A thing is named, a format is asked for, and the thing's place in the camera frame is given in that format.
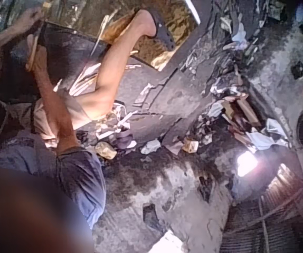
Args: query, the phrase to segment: rusty metal sheet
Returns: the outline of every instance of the rusty metal sheet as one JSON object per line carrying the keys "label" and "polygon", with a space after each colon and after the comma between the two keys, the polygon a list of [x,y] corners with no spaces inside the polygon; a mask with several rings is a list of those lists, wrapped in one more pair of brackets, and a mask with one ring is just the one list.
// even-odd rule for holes
{"label": "rusty metal sheet", "polygon": [[[43,0],[2,0],[0,5],[0,22],[8,25],[26,9],[41,5]],[[139,52],[136,56],[143,62],[161,71],[174,53],[186,41],[198,26],[189,9],[190,0],[55,0],[51,8],[49,22],[77,30],[83,34],[97,37],[105,15],[113,15],[101,40],[112,44],[124,31],[134,16],[143,7],[153,7],[160,11],[166,25],[174,37],[176,49],[166,52],[164,48],[146,37],[141,38],[135,46]]]}

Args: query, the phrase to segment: wooden stick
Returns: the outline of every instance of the wooden stick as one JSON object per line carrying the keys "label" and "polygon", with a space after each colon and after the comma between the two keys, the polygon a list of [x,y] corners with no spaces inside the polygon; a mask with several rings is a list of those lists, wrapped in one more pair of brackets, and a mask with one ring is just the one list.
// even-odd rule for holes
{"label": "wooden stick", "polygon": [[32,71],[32,68],[33,68],[33,63],[34,63],[36,48],[37,48],[37,42],[39,40],[39,36],[40,36],[40,33],[41,33],[41,28],[42,28],[42,25],[39,28],[38,33],[34,37],[33,45],[32,45],[32,48],[31,48],[30,58],[29,58],[29,61],[26,64],[26,70],[28,72]]}
{"label": "wooden stick", "polygon": [[[47,18],[47,15],[49,13],[49,10],[52,6],[52,2],[53,1],[50,1],[50,0],[46,0],[46,2],[44,2],[42,4],[42,11],[45,13],[45,19]],[[41,30],[42,30],[42,27],[44,26],[44,22],[45,21],[42,21],[38,31],[37,31],[37,34],[35,35],[34,37],[34,41],[33,41],[33,45],[32,45],[32,48],[31,48],[31,54],[30,54],[30,58],[26,64],[26,70],[28,72],[32,71],[32,68],[33,68],[33,63],[34,63],[34,59],[35,59],[35,54],[36,54],[36,49],[37,49],[37,42],[39,40],[39,36],[41,34]]]}
{"label": "wooden stick", "polygon": [[[258,199],[259,213],[261,216],[263,216],[262,198],[263,196],[260,196]],[[266,242],[266,253],[270,253],[269,236],[268,236],[267,225],[265,220],[262,220],[262,227],[263,227],[264,239]]]}

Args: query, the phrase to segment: person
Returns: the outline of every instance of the person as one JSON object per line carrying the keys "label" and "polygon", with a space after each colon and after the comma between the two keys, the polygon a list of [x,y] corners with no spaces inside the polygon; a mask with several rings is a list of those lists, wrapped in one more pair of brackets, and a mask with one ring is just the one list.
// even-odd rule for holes
{"label": "person", "polygon": [[[41,16],[40,9],[27,10],[13,26],[0,33],[0,48],[15,36],[28,31]],[[139,10],[106,53],[95,91],[76,98],[77,104],[91,120],[111,110],[130,52],[138,39],[145,35],[160,39],[169,50],[174,49],[174,41],[158,13],[153,9]],[[28,36],[27,42],[31,48],[32,35]],[[47,51],[40,45],[37,47],[33,74],[47,124],[58,140],[56,155],[46,148],[39,135],[28,129],[0,127],[0,168],[46,178],[79,207],[88,225],[93,228],[104,211],[106,200],[100,162],[93,153],[78,144],[68,104],[66,107],[53,91],[48,75]]]}

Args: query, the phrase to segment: black sandal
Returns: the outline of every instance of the black sandal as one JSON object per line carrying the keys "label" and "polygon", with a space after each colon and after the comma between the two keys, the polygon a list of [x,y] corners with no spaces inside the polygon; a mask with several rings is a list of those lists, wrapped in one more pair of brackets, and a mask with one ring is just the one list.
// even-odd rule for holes
{"label": "black sandal", "polygon": [[174,38],[170,33],[170,31],[168,30],[164,22],[164,19],[161,17],[160,13],[151,7],[145,8],[144,10],[146,10],[151,14],[156,26],[155,36],[153,37],[149,36],[149,38],[160,41],[167,48],[168,51],[173,51],[175,49]]}

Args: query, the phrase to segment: leg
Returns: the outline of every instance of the leg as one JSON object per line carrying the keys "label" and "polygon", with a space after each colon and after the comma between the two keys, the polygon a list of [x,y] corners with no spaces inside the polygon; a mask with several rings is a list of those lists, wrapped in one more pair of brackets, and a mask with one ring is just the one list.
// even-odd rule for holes
{"label": "leg", "polygon": [[126,31],[108,50],[99,70],[96,90],[76,98],[92,120],[112,109],[130,52],[136,42],[141,36],[154,36],[155,33],[153,17],[148,11],[140,10]]}

